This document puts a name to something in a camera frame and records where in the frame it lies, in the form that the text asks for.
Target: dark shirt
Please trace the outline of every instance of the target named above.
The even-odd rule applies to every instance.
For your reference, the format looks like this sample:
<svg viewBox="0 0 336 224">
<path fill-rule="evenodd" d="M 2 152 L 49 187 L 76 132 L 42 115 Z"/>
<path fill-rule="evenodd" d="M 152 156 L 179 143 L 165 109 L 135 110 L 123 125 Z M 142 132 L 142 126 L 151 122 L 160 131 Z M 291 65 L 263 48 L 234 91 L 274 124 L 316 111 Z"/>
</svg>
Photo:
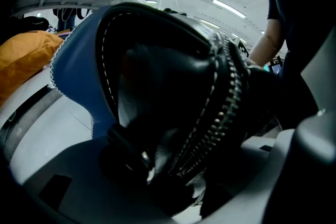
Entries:
<svg viewBox="0 0 336 224">
<path fill-rule="evenodd" d="M 288 47 L 279 74 L 283 90 L 277 112 L 284 129 L 295 128 L 318 110 L 300 74 L 335 24 L 335 6 L 335 0 L 269 0 L 268 19 L 280 20 Z"/>
</svg>

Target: person's arm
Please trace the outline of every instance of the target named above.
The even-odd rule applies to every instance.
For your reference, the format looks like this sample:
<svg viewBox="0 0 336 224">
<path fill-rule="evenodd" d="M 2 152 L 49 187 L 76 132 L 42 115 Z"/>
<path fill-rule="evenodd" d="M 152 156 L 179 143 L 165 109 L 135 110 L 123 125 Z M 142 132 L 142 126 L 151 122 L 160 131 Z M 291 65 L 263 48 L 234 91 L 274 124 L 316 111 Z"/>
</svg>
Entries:
<svg viewBox="0 0 336 224">
<path fill-rule="evenodd" d="M 276 0 L 269 0 L 265 33 L 250 51 L 249 59 L 259 66 L 264 66 L 277 55 L 283 43 L 284 38 L 277 2 Z"/>
<path fill-rule="evenodd" d="M 259 66 L 264 66 L 277 55 L 283 43 L 280 21 L 268 19 L 265 33 L 250 51 L 249 59 Z"/>
</svg>

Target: zipper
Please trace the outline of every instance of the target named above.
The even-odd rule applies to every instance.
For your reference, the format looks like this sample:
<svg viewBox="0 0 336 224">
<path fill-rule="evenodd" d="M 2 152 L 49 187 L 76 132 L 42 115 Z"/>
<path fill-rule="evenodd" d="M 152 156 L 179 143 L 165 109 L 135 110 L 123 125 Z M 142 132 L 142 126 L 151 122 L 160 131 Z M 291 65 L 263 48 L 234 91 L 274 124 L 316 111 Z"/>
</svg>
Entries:
<svg viewBox="0 0 336 224">
<path fill-rule="evenodd" d="M 179 157 L 169 171 L 169 175 L 177 177 L 178 179 L 188 176 L 190 172 L 204 163 L 206 156 L 209 155 L 227 135 L 227 131 L 232 125 L 239 108 L 242 97 L 242 83 L 241 76 L 230 54 L 230 46 L 234 45 L 230 44 L 225 36 L 223 38 L 218 36 L 218 39 L 224 40 L 224 44 L 222 42 L 219 42 L 219 44 L 223 44 L 221 48 L 224 51 L 230 70 L 228 96 L 225 98 L 225 102 L 222 104 L 221 109 L 215 119 L 213 119 L 208 130 L 202 134 L 198 134 L 194 139 L 188 139 L 186 141 Z"/>
</svg>

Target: screen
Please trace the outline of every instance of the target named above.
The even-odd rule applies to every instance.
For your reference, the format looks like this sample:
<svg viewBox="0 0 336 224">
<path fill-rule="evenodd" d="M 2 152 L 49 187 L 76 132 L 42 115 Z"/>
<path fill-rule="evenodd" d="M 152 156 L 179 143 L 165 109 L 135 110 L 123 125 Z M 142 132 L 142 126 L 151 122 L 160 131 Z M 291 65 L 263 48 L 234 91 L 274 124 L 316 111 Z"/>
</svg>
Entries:
<svg viewBox="0 0 336 224">
<path fill-rule="evenodd" d="M 272 66 L 272 69 L 273 69 L 273 72 L 275 74 L 279 74 L 280 70 L 281 70 L 281 65 L 275 65 L 275 66 Z"/>
</svg>

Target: orange cushion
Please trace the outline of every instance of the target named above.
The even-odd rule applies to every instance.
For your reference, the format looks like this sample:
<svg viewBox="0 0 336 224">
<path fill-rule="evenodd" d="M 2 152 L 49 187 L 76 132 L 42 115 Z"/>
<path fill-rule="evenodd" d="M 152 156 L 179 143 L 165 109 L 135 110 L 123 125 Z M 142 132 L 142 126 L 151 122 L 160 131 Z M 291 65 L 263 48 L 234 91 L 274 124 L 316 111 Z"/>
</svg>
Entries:
<svg viewBox="0 0 336 224">
<path fill-rule="evenodd" d="M 63 40 L 45 31 L 18 34 L 0 46 L 0 106 L 50 62 Z"/>
</svg>

